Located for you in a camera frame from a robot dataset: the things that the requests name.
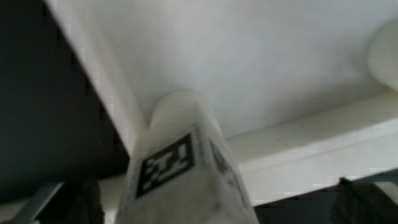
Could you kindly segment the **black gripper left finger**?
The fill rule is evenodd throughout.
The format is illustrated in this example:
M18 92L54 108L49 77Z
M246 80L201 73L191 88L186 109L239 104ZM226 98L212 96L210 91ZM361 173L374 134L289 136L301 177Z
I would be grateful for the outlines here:
M45 184L8 224L106 224L98 181Z

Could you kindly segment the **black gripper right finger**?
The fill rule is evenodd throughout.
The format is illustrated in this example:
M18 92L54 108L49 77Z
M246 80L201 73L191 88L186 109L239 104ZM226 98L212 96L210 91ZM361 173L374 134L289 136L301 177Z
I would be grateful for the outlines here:
M398 224L398 183L340 180L333 224Z

